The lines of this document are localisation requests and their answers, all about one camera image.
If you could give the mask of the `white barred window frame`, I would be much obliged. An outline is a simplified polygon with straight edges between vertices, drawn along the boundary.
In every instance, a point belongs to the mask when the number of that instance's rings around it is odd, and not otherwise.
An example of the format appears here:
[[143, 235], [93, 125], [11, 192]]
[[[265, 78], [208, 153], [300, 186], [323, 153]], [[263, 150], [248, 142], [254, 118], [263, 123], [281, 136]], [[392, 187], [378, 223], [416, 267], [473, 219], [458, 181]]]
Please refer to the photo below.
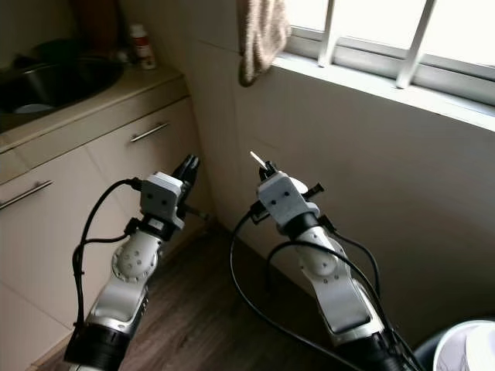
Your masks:
[[286, 0], [290, 53], [495, 107], [495, 0]]

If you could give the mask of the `small white dish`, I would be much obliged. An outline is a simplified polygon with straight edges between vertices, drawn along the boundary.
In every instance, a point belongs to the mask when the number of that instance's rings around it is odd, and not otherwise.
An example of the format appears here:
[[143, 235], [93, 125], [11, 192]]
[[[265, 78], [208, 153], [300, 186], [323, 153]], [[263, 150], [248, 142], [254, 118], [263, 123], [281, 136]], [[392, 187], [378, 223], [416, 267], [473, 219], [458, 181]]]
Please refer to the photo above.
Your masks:
[[34, 114], [52, 110], [52, 106], [46, 104], [25, 104], [14, 110], [14, 114]]

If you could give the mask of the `brown hanging towel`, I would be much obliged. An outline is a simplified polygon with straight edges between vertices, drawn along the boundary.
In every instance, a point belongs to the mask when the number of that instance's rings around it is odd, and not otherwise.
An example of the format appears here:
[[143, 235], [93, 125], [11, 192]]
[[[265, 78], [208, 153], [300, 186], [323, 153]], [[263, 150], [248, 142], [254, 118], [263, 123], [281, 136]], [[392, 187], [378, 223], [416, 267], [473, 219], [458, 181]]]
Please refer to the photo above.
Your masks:
[[237, 0], [238, 84], [251, 87], [272, 67], [291, 35], [286, 0]]

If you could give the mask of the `green plastic bowl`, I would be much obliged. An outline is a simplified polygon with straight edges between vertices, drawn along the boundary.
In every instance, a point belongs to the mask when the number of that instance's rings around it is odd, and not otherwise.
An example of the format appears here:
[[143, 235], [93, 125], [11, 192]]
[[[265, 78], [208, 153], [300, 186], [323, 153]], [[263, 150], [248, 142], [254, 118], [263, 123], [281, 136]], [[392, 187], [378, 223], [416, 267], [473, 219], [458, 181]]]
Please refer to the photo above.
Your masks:
[[32, 47], [41, 63], [73, 63], [84, 55], [84, 44], [77, 39], [52, 39]]

